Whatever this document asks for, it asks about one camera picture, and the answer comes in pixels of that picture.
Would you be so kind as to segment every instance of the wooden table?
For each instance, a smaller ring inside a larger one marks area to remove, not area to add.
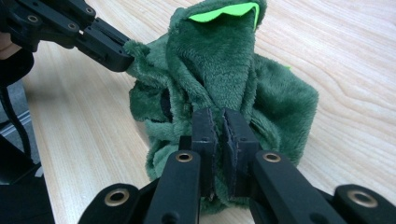
[[[97,15],[132,39],[166,33],[177,7],[197,0],[91,0]],[[299,170],[332,193],[354,183],[396,203],[396,2],[268,1],[255,51],[291,66],[320,94]],[[134,79],[77,49],[42,42],[24,79],[57,223],[77,223],[114,183],[142,188],[148,139],[129,112]],[[228,209],[201,223],[253,223]]]

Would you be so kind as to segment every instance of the stuffed toy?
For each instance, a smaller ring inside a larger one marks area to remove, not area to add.
[[[192,113],[206,107],[213,111],[218,135],[221,110],[239,111],[263,150],[279,151],[298,163],[318,93],[288,67],[254,53],[265,9],[263,0],[206,0],[178,8],[159,39],[125,44],[134,56],[127,73],[136,78],[131,112],[145,122],[151,179],[161,176],[179,137],[191,135]],[[203,214],[248,204],[245,198],[228,197],[221,163],[218,159],[216,197],[201,200]]]

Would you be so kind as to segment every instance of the black cable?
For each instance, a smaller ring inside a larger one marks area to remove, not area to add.
[[[0,100],[9,121],[11,121],[11,123],[14,125],[15,129],[21,137],[23,151],[25,155],[29,158],[32,158],[32,150],[30,148],[29,136],[27,135],[26,130],[24,129],[23,125],[15,114],[12,103],[9,100],[7,87],[0,88]]]

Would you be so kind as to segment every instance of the screw hole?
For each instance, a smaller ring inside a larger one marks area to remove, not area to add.
[[[176,159],[181,162],[192,161],[192,155],[190,153],[180,153],[176,155]]]
[[[163,215],[162,222],[163,224],[176,224],[178,219],[178,213],[170,212]]]
[[[119,206],[125,203],[129,198],[127,189],[114,189],[111,190],[105,197],[105,204],[107,206]]]
[[[265,153],[263,155],[263,157],[266,161],[270,161],[270,162],[279,162],[280,161],[280,157],[278,155],[276,155],[275,153]]]
[[[70,24],[68,25],[68,27],[69,27],[70,29],[74,30],[74,29],[76,29],[77,26],[76,26],[74,23],[70,23]]]

